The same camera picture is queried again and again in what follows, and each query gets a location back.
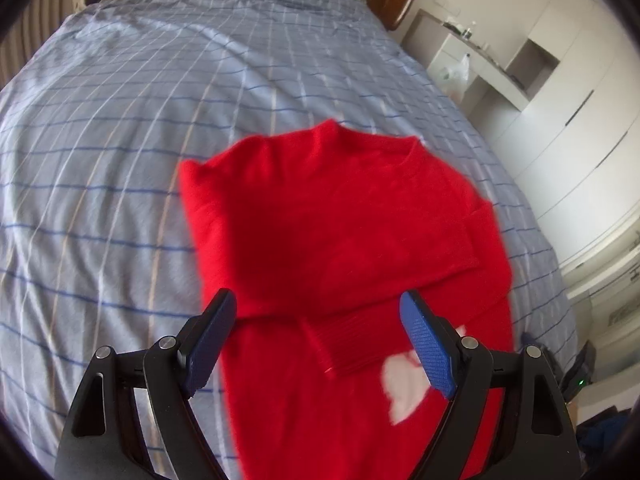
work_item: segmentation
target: metal screw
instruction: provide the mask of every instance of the metal screw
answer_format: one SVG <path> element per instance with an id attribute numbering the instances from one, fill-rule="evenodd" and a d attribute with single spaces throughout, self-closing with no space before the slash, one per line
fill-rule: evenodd
<path id="1" fill-rule="evenodd" d="M 538 348 L 537 346 L 529 345 L 527 346 L 527 354 L 529 354 L 529 357 L 533 357 L 534 359 L 537 359 L 542 355 L 542 352 L 540 351 L 540 348 Z"/>
<path id="2" fill-rule="evenodd" d="M 175 346 L 175 337 L 172 335 L 164 336 L 158 343 L 158 346 L 162 350 L 168 350 L 169 348 L 173 348 Z"/>
<path id="3" fill-rule="evenodd" d="M 462 346 L 469 348 L 470 350 L 478 348 L 478 339 L 475 337 L 465 336 L 462 338 Z"/>
<path id="4" fill-rule="evenodd" d="M 104 359 L 105 357 L 108 357 L 110 353 L 111 353 L 111 348 L 109 348 L 108 346 L 101 346 L 95 351 L 95 356 L 98 359 Z"/>

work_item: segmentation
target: bottle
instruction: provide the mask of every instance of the bottle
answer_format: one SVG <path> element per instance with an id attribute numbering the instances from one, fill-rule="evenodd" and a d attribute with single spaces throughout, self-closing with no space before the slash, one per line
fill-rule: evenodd
<path id="1" fill-rule="evenodd" d="M 465 40 L 468 40 L 469 38 L 471 38 L 471 35 L 474 33 L 475 26 L 476 26 L 476 22 L 471 22 L 471 26 L 467 27 L 465 31 L 462 33 L 462 37 L 465 38 Z"/>

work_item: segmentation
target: bed sheet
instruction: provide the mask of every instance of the bed sheet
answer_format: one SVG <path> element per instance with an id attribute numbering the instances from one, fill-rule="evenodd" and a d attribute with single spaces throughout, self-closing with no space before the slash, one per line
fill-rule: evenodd
<path id="1" fill-rule="evenodd" d="M 334 118 L 416 136 L 494 204 L 523 331 L 567 368 L 552 248 L 480 135 L 356 0 L 111 0 L 69 17 L 0 93 L 0 409 L 52 471 L 96 348 L 146 348 L 200 309 L 177 165 Z M 192 400 L 240 476 L 217 371 Z M 158 472 L 172 472 L 138 397 Z"/>

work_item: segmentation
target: blue gripper pad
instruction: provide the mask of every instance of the blue gripper pad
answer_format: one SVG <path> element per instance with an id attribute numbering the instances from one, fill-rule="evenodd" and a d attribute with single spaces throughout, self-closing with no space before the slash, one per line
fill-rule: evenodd
<path id="1" fill-rule="evenodd" d="M 178 350 L 178 361 L 186 372 L 181 386 L 189 397 L 207 384 L 231 332 L 236 321 L 235 296 L 230 290 L 219 290 L 197 319 Z"/>
<path id="2" fill-rule="evenodd" d="M 431 385 L 451 400 L 458 387 L 451 355 L 457 352 L 455 342 L 444 332 L 438 318 L 417 292 L 405 292 L 400 296 L 400 319 Z"/>

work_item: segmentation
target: plastic bag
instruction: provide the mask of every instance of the plastic bag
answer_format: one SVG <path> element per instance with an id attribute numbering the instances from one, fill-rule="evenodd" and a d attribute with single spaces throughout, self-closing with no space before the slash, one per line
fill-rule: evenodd
<path id="1" fill-rule="evenodd" d="M 469 59 L 470 55 L 466 54 L 456 66 L 444 67 L 435 81 L 442 93 L 457 105 L 462 103 L 469 83 Z"/>

